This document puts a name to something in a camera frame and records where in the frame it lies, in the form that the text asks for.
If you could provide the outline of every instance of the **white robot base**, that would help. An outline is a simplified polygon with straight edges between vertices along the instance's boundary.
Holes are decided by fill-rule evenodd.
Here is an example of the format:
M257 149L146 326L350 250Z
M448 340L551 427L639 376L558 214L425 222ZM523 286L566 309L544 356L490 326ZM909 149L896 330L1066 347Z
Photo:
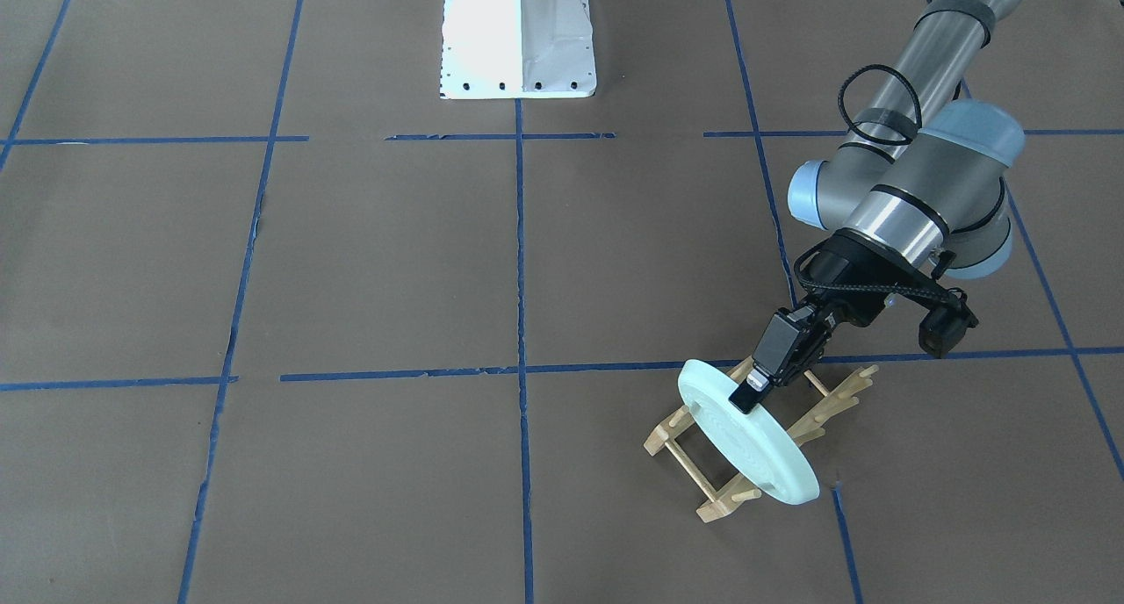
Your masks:
M445 0L443 99L570 99L597 90L589 0Z

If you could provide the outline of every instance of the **black tape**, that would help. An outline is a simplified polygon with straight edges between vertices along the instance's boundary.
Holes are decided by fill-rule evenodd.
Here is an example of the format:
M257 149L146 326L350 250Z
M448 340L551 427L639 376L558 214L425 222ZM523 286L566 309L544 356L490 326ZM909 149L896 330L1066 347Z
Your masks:
M855 116L854 123L883 125L910 141L917 136L916 121L889 108L867 108Z
M928 3L925 12L917 19L917 25L925 18L941 11L955 11L975 18L984 27L982 46L987 46L991 42L991 31L995 29L996 22L999 21L995 11L981 0L934 0Z
M941 236L943 237L949 236L949 223L944 222L944 218L941 217L941 214L934 211L933 207L930 207L928 205L924 204L922 199L914 196L913 193L904 189L890 187L889 184L876 184L870 190L881 191L882 193L888 193L890 196L894 196L895 198L904 200L906 204L913 206L918 211L925 214L925 217L932 220L932 223L936 225L936 228L941 229Z
M862 147L868 152L873 152L874 154L882 156L882 159L886 159L887 163L891 165L894 164L894 156L888 155L885 151L882 151L882 148L876 147L869 143L859 143L859 141L847 141L843 145L839 146L840 150L844 147Z

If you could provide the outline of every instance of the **blue joint cap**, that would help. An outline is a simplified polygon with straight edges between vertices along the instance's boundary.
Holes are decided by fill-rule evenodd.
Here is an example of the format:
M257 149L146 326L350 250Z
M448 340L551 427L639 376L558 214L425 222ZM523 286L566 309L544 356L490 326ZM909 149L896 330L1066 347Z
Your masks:
M979 152L1008 168L1026 145L1023 127L999 107L975 99L960 99L945 106L918 134L943 138Z
M788 186L788 213L804 224L824 228L819 222L819 205L816 192L819 188L819 168L825 161L808 161L792 174Z
M981 279L1003 268L1003 264L1007 263L1007 260L1010 259L1010 250L1014 247L1014 240L1015 238L1010 236L1010 229L1008 229L1007 240L1003 241L998 251L991 253L991 255L984 261L977 262L972 265L964 268L950 268L944 272L944 276L951 277L952 279Z

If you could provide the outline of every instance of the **metal tube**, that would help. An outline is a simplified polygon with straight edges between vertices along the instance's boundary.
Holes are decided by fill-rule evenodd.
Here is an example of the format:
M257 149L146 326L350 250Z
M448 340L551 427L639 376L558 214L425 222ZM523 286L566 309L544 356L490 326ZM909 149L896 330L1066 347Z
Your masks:
M941 227L921 209L880 190L868 193L843 227L887 245L918 268L944 241Z
M996 19L1003 19L1014 11L1019 0L978 1L987 4L995 12ZM917 92L923 123L936 116L949 101L968 65L980 47L984 47L985 39L987 33L984 25L959 11L932 13L917 24L895 67L909 80ZM913 101L905 87L892 76L886 80L869 107L888 108L916 120ZM864 123L859 128L876 138L903 138L899 133L880 124ZM867 141L854 133L847 135L847 142L874 146L894 159L906 148L905 145L891 146Z
M816 209L826 231L843 226L847 216L890 169L890 162L855 145L840 147L819 169Z
M931 119L952 97L976 53L984 45L984 27L971 16L955 11L934 13L917 25L913 37L896 61L895 67L909 80L921 100L922 120ZM913 101L905 87L894 78L886 80L870 101L870 108L888 108L916 120ZM903 136L880 124L859 124L859 129L877 138ZM873 145L894 159L905 145L879 145L851 133L847 142Z

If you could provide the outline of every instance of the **robotic arm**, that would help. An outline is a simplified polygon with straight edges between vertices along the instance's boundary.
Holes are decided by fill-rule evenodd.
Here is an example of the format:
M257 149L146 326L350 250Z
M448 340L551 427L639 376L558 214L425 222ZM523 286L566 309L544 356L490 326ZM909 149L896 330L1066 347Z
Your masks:
M846 141L832 161L797 170L788 192L794 217L831 236L796 260L807 296L769 322L752 371L729 397L742 413L818 361L836 327L870 325L892 294L928 310L918 342L935 358L979 324L967 292L939 280L985 277L1006 262L1012 224L1003 173L1025 139L995 106L946 102L1019 1L933 0L895 67L867 66L844 82ZM846 85L871 70L890 76L852 119Z

